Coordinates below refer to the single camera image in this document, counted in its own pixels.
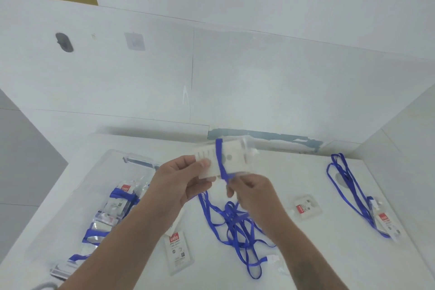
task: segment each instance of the white table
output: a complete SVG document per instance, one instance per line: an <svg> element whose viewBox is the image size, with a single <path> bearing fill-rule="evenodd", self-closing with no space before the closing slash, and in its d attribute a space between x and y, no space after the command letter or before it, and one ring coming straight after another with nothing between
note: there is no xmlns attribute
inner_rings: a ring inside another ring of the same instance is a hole
<svg viewBox="0 0 435 290"><path fill-rule="evenodd" d="M0 265L1 288L30 289L46 280L47 270L28 261L24 253L106 150L114 148L165 162L189 154L192 147L191 143L90 135ZM297 224L350 289L435 289L434 279L409 239L398 245L382 238L340 198L325 173L329 162L330 158L323 156L260 151L257 167L258 172L271 179L286 208L299 195L315 197L323 213ZM365 194L387 204L364 163L360 160L348 160L348 163ZM214 184L210 200L223 207L227 201L223 181ZM261 279L252 280L234 249L217 241L198 199L194 198L186 207L177 229L185 233L194 264L169 276L164 244L160 240L136 289L295 289L289 276L279 274L267 263L263 264ZM259 244L257 252L261 256L274 254L277 249Z"/></svg>

